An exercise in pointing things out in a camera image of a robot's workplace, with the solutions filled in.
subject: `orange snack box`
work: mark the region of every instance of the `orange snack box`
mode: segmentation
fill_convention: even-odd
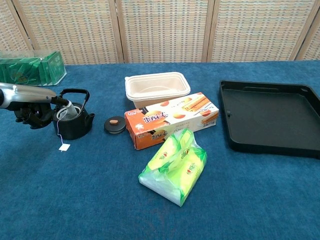
[[[219,109],[201,92],[124,113],[135,149],[164,142],[188,128],[193,132],[216,125]]]

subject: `green snack package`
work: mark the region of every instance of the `green snack package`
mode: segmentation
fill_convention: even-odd
[[[66,75],[62,55],[52,50],[0,51],[0,82],[57,85]]]
[[[207,162],[207,153],[197,145],[194,133],[180,130],[163,143],[139,182],[180,207],[197,182]]]

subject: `beige plastic container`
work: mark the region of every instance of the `beige plastic container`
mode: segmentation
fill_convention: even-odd
[[[139,109],[190,93],[190,86],[180,72],[126,76],[126,97]]]

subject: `green box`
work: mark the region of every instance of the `green box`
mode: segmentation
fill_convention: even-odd
[[[53,86],[66,74],[60,51],[0,51],[0,82]]]

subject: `wicker panel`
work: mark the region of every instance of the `wicker panel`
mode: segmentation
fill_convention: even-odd
[[[201,62],[208,0],[117,0],[117,6],[128,62]]]
[[[19,2],[38,48],[60,50],[66,64],[119,62],[107,0]]]
[[[0,0],[0,51],[28,50],[24,37],[7,1]]]
[[[289,60],[315,1],[220,0],[209,59]]]
[[[320,60],[320,24],[311,39],[310,45],[306,49],[303,57],[304,60]]]

